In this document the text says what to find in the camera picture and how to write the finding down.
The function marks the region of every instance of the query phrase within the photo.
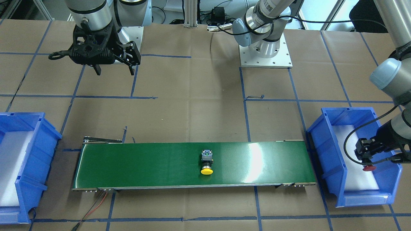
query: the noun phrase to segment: conveyor belt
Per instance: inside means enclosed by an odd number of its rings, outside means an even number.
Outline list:
[[[211,149],[211,175],[200,154]],[[84,144],[73,190],[315,184],[303,141]]]

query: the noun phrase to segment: red wire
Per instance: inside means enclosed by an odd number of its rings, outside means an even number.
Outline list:
[[[103,197],[102,201],[100,202],[100,204],[97,205],[97,207],[95,207],[95,208],[94,208],[93,210],[91,210],[89,213],[87,213],[87,214],[84,216],[84,218],[86,218],[88,215],[92,214],[96,209],[98,209],[98,208],[100,207],[100,205],[102,205],[102,203],[103,203],[104,199],[106,198],[107,194],[108,194],[108,193],[106,192],[106,194],[104,195],[104,197]]]

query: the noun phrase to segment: blue plastic bin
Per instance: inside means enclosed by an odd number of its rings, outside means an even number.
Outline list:
[[[17,149],[21,149],[22,153],[19,160],[22,160],[22,164],[19,167],[19,161],[16,161],[14,168],[15,172],[18,171],[16,179],[10,177],[2,179],[2,182],[9,182],[8,185],[14,185],[16,188],[18,204],[17,206],[1,206],[0,205],[0,224],[17,224],[17,223],[30,223],[28,212],[31,208],[37,207],[40,201],[42,192],[47,189],[44,185],[48,171],[50,169],[51,160],[54,155],[55,146],[57,141],[61,139],[61,134],[56,131],[53,125],[44,118],[45,113],[0,113],[0,145],[2,150],[7,150],[4,147],[7,146],[8,150],[13,150],[13,143],[9,142],[7,137],[11,137],[11,134],[18,132],[27,132],[26,137],[27,148],[22,145]],[[3,171],[5,173],[0,176],[6,178],[7,174],[12,172],[5,170],[8,166],[5,164],[7,161],[13,159],[12,152],[0,153],[0,161],[3,161]]]
[[[345,192],[347,167],[345,165],[333,126],[353,125],[358,127],[377,116],[373,108],[322,108],[321,116],[311,125],[311,133],[330,193],[337,196],[336,207],[368,206],[392,204],[397,192],[402,167],[390,161],[376,164],[373,171],[379,190],[361,190]],[[375,136],[381,126],[379,121],[357,131],[359,138]],[[394,155],[394,152],[382,152],[374,155],[372,161]]]

